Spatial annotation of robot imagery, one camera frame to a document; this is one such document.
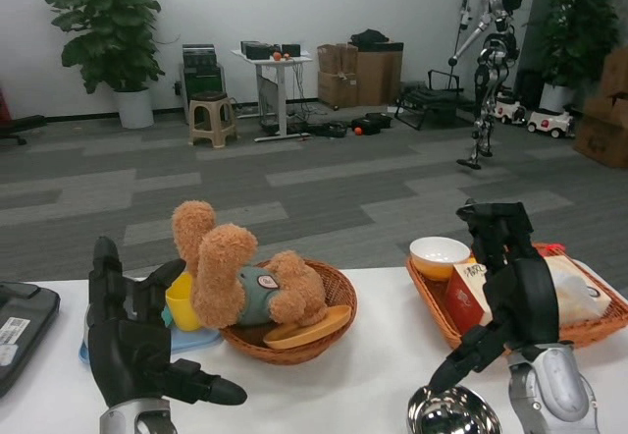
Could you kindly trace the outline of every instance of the blue plate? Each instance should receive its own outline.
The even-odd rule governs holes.
[[[210,329],[199,329],[198,331],[185,332],[174,324],[171,326],[172,351],[171,353],[184,353],[201,348],[210,348],[223,342],[220,332]],[[78,358],[83,363],[89,364],[89,351],[85,343],[80,345]]]

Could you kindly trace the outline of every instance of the white bowl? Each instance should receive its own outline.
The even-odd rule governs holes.
[[[412,263],[424,277],[445,281],[451,277],[453,266],[469,260],[471,249],[460,241],[431,236],[410,245]]]

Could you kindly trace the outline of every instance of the black bag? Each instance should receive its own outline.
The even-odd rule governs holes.
[[[376,122],[381,129],[390,128],[391,121],[393,120],[391,117],[384,115],[383,113],[367,113],[364,117],[367,120]]]
[[[309,125],[307,132],[314,136],[345,137],[346,125],[341,122],[329,122],[322,125]]]
[[[370,28],[366,31],[362,31],[361,33],[351,36],[351,44],[355,46],[385,43],[388,40],[389,39],[383,36],[380,32]]]
[[[379,122],[367,118],[357,118],[353,120],[351,122],[351,129],[355,131],[356,128],[361,128],[362,134],[366,136],[376,135],[382,131]]]

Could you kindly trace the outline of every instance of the woven basket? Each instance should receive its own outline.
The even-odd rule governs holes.
[[[553,246],[549,247],[545,244],[535,244],[535,246],[543,255],[566,255],[562,250]],[[578,265],[577,262],[574,262],[573,259],[570,260],[610,297],[610,306],[601,319],[582,321],[560,327],[560,339],[562,341],[573,341],[577,348],[584,348],[626,327],[628,325],[628,304],[607,284],[591,275],[590,272]],[[447,343],[453,349],[457,348],[460,345],[462,335],[445,308],[447,282],[434,282],[424,278],[421,273],[414,268],[410,258],[407,259],[405,265],[410,273],[410,277],[412,277],[415,287],[419,291],[419,294],[421,294],[421,297],[423,297],[425,303],[427,303],[432,316],[434,316],[434,319],[441,328],[441,332],[443,336],[445,336]]]
[[[223,338],[241,353],[246,353],[251,357],[258,358],[275,365],[297,365],[299,363],[312,360],[327,350],[349,329],[355,319],[357,312],[357,296],[349,280],[331,265],[314,260],[305,260],[305,263],[316,270],[323,279],[325,286],[325,301],[328,306],[346,304],[351,307],[351,317],[349,321],[336,332],[313,343],[300,346],[298,348],[278,351],[268,348],[263,340],[264,336],[276,325],[256,326],[254,328],[241,328],[231,326],[221,330]],[[268,262],[257,264],[263,267]]]

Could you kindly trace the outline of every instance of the black chair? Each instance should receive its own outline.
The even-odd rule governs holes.
[[[439,74],[448,78],[448,85],[451,85],[451,82],[454,81],[455,87],[435,89],[432,83],[432,77],[434,74]],[[432,70],[428,72],[428,80],[428,85],[421,82],[417,88],[406,90],[400,96],[396,104],[394,117],[415,130],[421,130],[423,122],[430,114],[435,114],[437,117],[444,119],[444,122],[454,121],[457,109],[464,103],[468,103],[468,100],[460,95],[463,89],[460,88],[459,76]],[[418,116],[418,122],[416,124],[411,123],[406,119],[399,117],[399,111],[401,108]]]
[[[20,118],[8,123],[0,123],[0,139],[15,139],[20,146],[26,144],[26,140],[17,133],[41,128],[46,125],[46,119],[41,115]]]

